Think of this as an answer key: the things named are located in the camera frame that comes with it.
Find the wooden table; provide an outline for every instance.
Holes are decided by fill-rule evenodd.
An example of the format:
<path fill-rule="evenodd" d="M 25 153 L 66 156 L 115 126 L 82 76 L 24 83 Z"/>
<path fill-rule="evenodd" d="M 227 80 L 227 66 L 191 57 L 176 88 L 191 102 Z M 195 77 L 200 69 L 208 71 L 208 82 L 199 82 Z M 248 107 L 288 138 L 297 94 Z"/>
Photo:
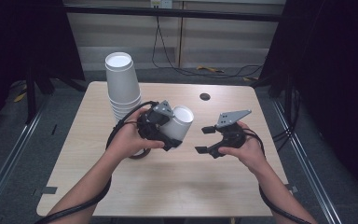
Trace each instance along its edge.
<path fill-rule="evenodd" d="M 184 143 L 168 152 L 154 149 L 140 160 L 124 160 L 112 175 L 112 187 L 98 204 L 96 217 L 247 217 L 271 216 L 262 202 L 257 181 L 238 161 L 225 156 L 200 155 L 194 147 L 211 146 L 220 133 L 203 134 L 221 112 L 251 109 L 242 119 L 263 140 L 266 156 L 283 183 L 287 179 L 254 89 L 238 86 L 140 83 L 143 102 L 168 100 L 172 107 L 186 105 L 194 113 Z M 211 96 L 200 99 L 202 93 Z M 116 124 L 107 98 L 106 82 L 92 82 L 51 174 L 37 213 L 52 206 L 88 171 L 104 152 Z"/>

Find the left hand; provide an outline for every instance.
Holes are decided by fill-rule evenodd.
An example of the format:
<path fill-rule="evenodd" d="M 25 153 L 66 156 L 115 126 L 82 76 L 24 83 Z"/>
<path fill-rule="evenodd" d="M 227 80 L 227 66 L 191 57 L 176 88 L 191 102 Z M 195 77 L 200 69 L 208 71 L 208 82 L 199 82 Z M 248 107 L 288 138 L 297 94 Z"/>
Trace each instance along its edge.
<path fill-rule="evenodd" d="M 126 122 L 136 122 L 142 113 L 147 111 L 141 108 L 135 111 Z M 141 138 L 138 134 L 136 123 L 125 124 L 113 138 L 109 147 L 106 149 L 109 153 L 115 153 L 121 160 L 128 158 L 143 148 L 162 148 L 164 142 L 147 140 Z"/>

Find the gray floor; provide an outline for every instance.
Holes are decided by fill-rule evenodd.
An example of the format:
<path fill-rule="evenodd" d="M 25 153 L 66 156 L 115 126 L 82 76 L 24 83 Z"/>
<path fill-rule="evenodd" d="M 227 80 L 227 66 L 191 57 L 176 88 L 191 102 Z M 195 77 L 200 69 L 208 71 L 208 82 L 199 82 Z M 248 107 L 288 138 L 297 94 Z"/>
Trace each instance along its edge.
<path fill-rule="evenodd" d="M 246 74 L 252 70 L 248 68 L 242 72 Z M 234 74 L 238 69 L 226 69 L 226 71 Z M 79 82 L 85 86 L 93 80 L 105 80 L 103 71 L 88 72 L 85 75 L 87 81 Z M 140 82 L 249 84 L 242 77 L 227 79 L 186 77 L 173 72 L 172 69 L 137 70 L 137 75 Z M 52 96 L 46 97 L 38 94 L 39 104 L 48 99 L 46 110 L 0 194 L 0 223 L 34 223 L 39 219 L 35 212 L 40 200 L 38 192 L 47 184 L 50 172 L 84 95 L 84 92 L 75 91 L 59 80 L 53 80 L 53 82 L 56 91 Z M 10 90 L 7 104 L 0 113 L 0 168 L 24 128 L 26 101 L 12 102 L 20 90 L 21 86 Z M 269 99 L 268 87 L 257 88 L 256 93 L 271 134 L 280 133 L 283 130 L 282 124 L 279 122 L 273 101 Z M 342 223 L 358 223 L 358 183 L 339 163 L 329 145 L 323 141 L 306 107 L 302 105 L 299 113 L 296 133 L 337 209 L 340 220 Z M 328 223 L 291 144 L 285 145 L 280 151 L 280 157 L 289 183 L 298 190 L 295 196 L 320 223 Z M 162 219 L 96 217 L 91 223 L 162 223 Z M 186 223 L 228 223 L 228 219 L 190 218 Z M 273 220 L 270 217 L 244 217 L 241 223 L 273 223 Z"/>

